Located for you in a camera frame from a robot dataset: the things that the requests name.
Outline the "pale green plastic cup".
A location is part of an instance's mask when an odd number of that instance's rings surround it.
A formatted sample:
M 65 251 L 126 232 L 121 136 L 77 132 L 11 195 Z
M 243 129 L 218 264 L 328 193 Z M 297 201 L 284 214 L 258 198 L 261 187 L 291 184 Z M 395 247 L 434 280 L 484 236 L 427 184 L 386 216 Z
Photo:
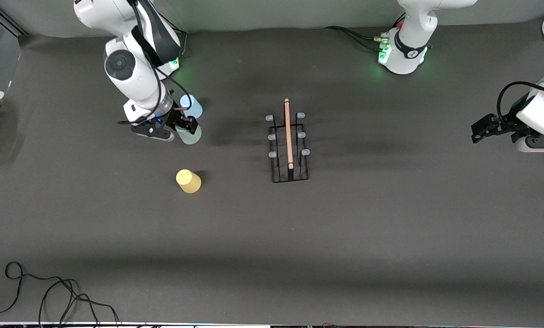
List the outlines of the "pale green plastic cup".
M 180 128 L 179 126 L 176 126 L 175 130 L 177 131 L 182 142 L 187 145 L 196 144 L 202 136 L 202 129 L 200 125 L 197 126 L 194 133 L 191 133 L 187 129 Z

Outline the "yellow plastic cup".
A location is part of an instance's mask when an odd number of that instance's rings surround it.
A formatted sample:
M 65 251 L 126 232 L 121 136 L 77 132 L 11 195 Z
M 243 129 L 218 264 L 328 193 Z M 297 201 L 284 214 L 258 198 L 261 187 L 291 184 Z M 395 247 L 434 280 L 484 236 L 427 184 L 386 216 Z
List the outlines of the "yellow plastic cup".
M 182 191 L 188 194 L 199 191 L 202 185 L 201 177 L 188 169 L 182 169 L 177 172 L 176 182 Z

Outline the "black wire cup holder rack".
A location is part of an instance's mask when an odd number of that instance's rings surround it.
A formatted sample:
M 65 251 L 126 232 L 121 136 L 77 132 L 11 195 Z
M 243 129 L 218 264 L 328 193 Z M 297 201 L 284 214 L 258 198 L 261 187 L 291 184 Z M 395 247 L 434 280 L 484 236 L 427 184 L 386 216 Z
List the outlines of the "black wire cup holder rack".
M 266 115 L 268 127 L 270 180 L 274 184 L 307 181 L 310 178 L 307 133 L 301 122 L 304 112 L 292 112 L 288 98 L 284 99 L 282 118 Z

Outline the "light blue plastic cup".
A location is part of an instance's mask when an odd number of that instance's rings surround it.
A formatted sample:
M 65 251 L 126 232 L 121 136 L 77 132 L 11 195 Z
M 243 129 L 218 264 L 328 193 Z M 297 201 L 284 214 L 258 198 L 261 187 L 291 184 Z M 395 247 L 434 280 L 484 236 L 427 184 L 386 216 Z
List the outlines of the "light blue plastic cup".
M 180 105 L 183 108 L 182 114 L 187 118 L 200 118 L 203 114 L 203 107 L 193 95 L 182 95 Z

